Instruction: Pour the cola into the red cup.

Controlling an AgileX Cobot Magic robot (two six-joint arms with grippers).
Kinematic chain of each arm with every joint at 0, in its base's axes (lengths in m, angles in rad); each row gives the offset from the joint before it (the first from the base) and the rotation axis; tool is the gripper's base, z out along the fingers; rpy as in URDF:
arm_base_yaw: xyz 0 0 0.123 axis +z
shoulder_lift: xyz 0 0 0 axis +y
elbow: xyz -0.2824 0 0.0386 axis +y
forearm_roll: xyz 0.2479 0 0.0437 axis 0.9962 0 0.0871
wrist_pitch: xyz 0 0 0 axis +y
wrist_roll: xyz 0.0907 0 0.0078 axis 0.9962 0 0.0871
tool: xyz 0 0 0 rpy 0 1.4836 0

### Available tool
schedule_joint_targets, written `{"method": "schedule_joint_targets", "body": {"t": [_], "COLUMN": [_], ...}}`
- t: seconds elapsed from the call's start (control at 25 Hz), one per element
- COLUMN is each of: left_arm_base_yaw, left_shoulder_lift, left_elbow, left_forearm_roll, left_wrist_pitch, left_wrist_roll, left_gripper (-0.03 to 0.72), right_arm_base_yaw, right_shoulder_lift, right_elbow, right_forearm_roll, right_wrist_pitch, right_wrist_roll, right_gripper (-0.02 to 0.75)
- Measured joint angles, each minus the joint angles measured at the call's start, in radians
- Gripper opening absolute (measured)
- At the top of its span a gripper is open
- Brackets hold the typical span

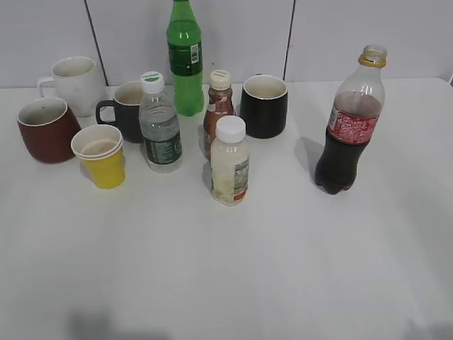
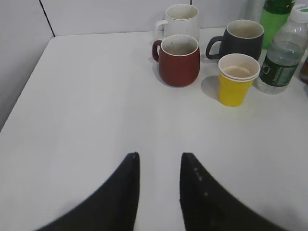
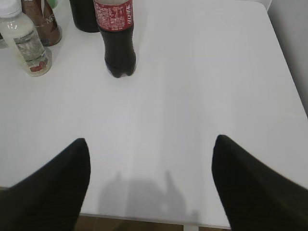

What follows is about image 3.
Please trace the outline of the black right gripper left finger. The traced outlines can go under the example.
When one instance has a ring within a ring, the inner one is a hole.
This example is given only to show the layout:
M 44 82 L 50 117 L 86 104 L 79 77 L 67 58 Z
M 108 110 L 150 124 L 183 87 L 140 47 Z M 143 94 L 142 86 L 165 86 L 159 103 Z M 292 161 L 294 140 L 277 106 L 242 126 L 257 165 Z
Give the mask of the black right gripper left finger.
M 78 138 L 0 194 L 2 231 L 72 231 L 90 182 L 90 154 Z

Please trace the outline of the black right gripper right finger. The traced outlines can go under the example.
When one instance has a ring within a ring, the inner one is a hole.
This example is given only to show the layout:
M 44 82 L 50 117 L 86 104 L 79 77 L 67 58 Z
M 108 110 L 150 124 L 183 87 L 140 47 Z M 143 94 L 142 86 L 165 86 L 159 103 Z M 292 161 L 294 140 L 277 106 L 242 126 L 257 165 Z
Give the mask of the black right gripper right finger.
M 233 231 L 306 231 L 308 190 L 226 135 L 213 149 L 212 176 Z

